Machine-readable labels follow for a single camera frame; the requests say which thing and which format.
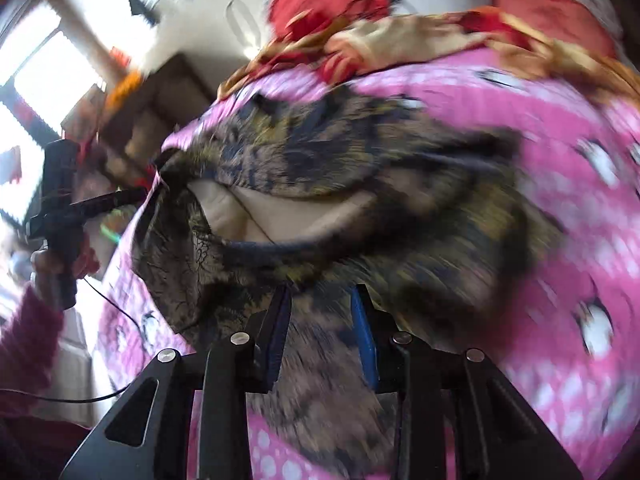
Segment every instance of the brown furniture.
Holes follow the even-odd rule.
[[[175,54],[100,127],[98,143],[130,169],[144,173],[166,136],[200,117],[214,100],[186,56]]]

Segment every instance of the window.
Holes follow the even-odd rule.
[[[0,85],[7,84],[58,135],[60,123],[89,88],[94,84],[104,88],[104,81],[64,35],[60,17],[45,1],[20,20],[0,48]],[[22,179],[0,186],[0,209],[23,224],[40,185],[44,152],[9,108],[0,105],[0,152],[20,146]]]

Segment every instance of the beige inner lining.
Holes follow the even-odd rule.
[[[199,179],[189,189],[200,202],[211,232],[228,240],[284,242],[316,238],[350,222],[375,200],[367,191],[317,199],[268,195]]]

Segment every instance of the white wall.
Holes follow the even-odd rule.
[[[145,36],[136,25],[138,18],[130,17],[126,0],[69,0],[108,50],[112,46],[125,50],[149,71],[175,52],[185,52],[213,88],[247,61],[226,24],[229,1],[161,1],[161,23]],[[242,1],[260,22],[264,0]]]

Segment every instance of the person's arm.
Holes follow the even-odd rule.
[[[35,253],[32,261],[34,283],[27,285],[18,309],[0,334],[0,388],[37,394],[50,385],[64,315],[50,293],[62,266],[49,251]],[[85,241],[73,272],[83,278],[98,268],[95,253]],[[36,402],[32,397],[0,392],[0,416],[24,415]]]

